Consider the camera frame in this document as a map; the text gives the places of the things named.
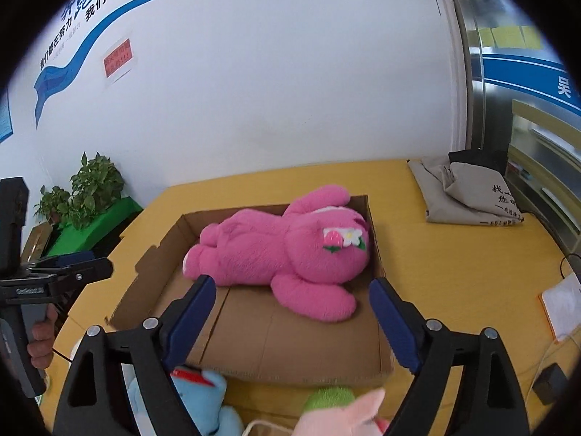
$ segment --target potted plant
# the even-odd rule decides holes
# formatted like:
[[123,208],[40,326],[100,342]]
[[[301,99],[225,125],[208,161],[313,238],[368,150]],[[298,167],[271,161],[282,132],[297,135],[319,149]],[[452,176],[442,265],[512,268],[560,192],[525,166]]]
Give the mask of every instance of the potted plant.
[[123,177],[108,157],[97,152],[94,159],[81,159],[81,168],[71,177],[73,193],[69,201],[66,221],[81,230],[112,204],[121,199],[125,186]]
[[35,205],[35,214],[44,216],[51,224],[58,224],[62,217],[69,212],[69,198],[71,194],[59,186],[54,186],[52,190],[46,190],[43,185],[40,189],[41,199]]

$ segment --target light blue plush toy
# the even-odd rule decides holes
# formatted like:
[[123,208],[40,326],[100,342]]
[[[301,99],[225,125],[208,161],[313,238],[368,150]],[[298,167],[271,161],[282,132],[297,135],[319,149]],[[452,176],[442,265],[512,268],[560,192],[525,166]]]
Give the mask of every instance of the light blue plush toy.
[[[199,371],[178,368],[171,379],[190,417],[202,436],[241,436],[242,420],[231,406],[222,406],[226,393],[226,379],[211,370]],[[142,436],[155,436],[137,379],[127,388],[131,408]]]

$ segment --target gray cloth bag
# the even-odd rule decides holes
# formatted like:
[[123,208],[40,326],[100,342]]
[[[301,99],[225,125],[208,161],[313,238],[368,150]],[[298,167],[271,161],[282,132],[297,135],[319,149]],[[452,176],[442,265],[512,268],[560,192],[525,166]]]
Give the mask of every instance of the gray cloth bag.
[[428,210],[426,221],[508,226],[524,220],[503,176],[447,156],[408,162]]

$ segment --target yellow tabletop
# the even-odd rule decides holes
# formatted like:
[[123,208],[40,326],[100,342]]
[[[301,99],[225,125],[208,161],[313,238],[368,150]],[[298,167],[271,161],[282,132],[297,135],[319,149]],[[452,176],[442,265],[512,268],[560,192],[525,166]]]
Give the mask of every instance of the yellow tabletop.
[[[65,356],[70,356],[75,343],[82,337],[84,330],[72,319],[67,319],[59,335],[54,342],[54,348]],[[49,385],[42,396],[40,411],[46,425],[52,429],[56,406],[59,403],[60,392],[65,383],[65,377],[69,371],[69,363],[58,355],[54,355],[50,367],[46,370],[49,376]]]
[[[171,187],[125,230],[109,256],[114,275],[88,285],[70,318],[80,328],[106,326],[136,276],[135,263],[160,243],[181,214],[288,203],[326,183],[339,183],[352,195],[369,196],[382,263],[401,297],[413,302],[426,318],[438,318],[455,331],[496,328],[526,392],[552,340],[538,295],[560,280],[559,248],[528,214],[524,224],[506,228],[426,223],[425,203],[403,160],[296,167]],[[78,327],[70,328],[75,336]],[[557,359],[568,371],[576,357],[576,348],[566,342],[555,346],[547,364]],[[460,369],[454,369],[432,434],[443,434],[446,428],[459,378]],[[410,383],[409,372],[396,365],[385,384],[382,416],[393,417]],[[245,421],[261,416],[292,424],[311,391],[230,379],[226,403],[234,405]],[[54,408],[56,398],[54,392],[42,404],[49,423],[51,413],[45,408]],[[532,395],[528,410],[534,424],[545,408]]]

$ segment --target yellow sticky note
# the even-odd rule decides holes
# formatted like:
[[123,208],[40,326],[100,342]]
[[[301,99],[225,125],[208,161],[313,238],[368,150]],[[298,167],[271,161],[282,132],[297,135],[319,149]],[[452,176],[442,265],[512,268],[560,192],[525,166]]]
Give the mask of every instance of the yellow sticky note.
[[542,49],[541,35],[534,26],[521,26],[522,34],[528,49]]
[[495,47],[495,39],[492,36],[490,28],[480,28],[478,34],[480,34],[480,42],[482,43],[483,48]]
[[494,35],[496,45],[499,48],[527,48],[519,26],[501,26],[499,28],[492,28],[492,34]]

